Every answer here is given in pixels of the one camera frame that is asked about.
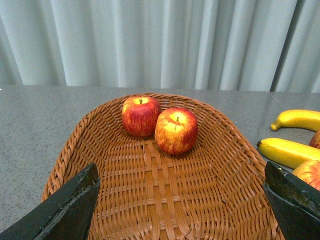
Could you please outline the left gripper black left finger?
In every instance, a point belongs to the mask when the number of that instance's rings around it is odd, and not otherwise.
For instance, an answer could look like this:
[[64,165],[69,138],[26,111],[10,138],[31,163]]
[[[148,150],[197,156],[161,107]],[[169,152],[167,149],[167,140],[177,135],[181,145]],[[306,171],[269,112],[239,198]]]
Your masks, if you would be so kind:
[[50,197],[0,234],[2,240],[86,240],[100,190],[90,163]]

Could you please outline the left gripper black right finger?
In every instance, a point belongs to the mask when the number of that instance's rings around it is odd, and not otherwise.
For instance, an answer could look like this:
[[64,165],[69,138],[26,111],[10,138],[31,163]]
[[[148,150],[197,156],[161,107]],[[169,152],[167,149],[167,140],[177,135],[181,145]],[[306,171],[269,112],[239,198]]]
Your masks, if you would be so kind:
[[263,190],[286,240],[320,238],[320,191],[268,161]]

